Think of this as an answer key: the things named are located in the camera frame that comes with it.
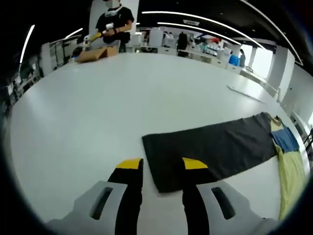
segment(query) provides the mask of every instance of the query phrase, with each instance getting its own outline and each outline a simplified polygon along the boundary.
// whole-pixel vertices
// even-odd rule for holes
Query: ceiling
[[[88,33],[89,12],[92,0],[54,0],[54,1],[8,1],[3,4],[0,17],[2,35],[5,45],[2,57],[5,58],[0,70],[2,84],[5,83],[19,66],[22,48],[30,27],[35,29],[28,42],[25,56],[30,57],[40,51],[42,44],[61,39],[71,32],[84,28]],[[267,15],[283,32],[286,33],[296,51],[303,59],[304,69],[313,75],[313,3],[305,0],[249,0]],[[137,21],[140,26],[156,26],[157,22],[182,24],[182,16],[162,14],[141,14],[142,11],[175,11],[210,18],[231,26],[252,38],[275,41],[278,45],[288,47],[283,36],[263,16],[240,0],[141,0]],[[199,21],[199,27],[223,34],[227,37],[241,37],[225,27],[214,23]]]

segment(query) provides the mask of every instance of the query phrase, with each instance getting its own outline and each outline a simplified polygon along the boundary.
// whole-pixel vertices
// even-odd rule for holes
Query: cardboard box
[[[106,58],[118,54],[118,47],[103,47],[96,50],[82,51],[76,62],[85,63],[91,61],[97,61],[100,58]]]

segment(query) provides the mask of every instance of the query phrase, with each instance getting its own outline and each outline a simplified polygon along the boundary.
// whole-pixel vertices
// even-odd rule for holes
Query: black t-shirt
[[[133,14],[130,9],[127,7],[122,7],[117,13],[116,16],[105,17],[105,13],[102,14],[98,20],[96,28],[99,32],[106,30],[107,24],[114,24],[114,28],[124,27],[127,24],[127,21],[134,22]],[[121,40],[121,42],[126,43],[129,41],[130,34],[125,32],[120,32],[112,36],[103,37],[105,43],[112,43],[115,40]]]

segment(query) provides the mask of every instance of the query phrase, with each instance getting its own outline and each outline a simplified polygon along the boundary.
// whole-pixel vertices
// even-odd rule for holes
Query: person's hand
[[[103,34],[103,36],[112,36],[112,35],[114,35],[114,34],[115,34],[114,30],[111,28],[111,29],[109,29],[108,31],[106,31],[106,32]]]

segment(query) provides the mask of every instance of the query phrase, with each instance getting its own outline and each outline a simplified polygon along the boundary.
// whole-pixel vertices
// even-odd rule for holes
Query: white table
[[[230,91],[253,92],[262,104]],[[278,115],[301,138],[260,85],[202,62],[162,54],[125,53],[68,64],[36,83],[13,107],[14,167],[31,207],[43,221],[62,218],[74,200],[107,180],[124,159],[143,157],[143,203],[138,234],[187,234],[182,192],[161,196],[153,184],[141,137],[247,118]],[[277,158],[225,180],[262,217],[278,218]]]

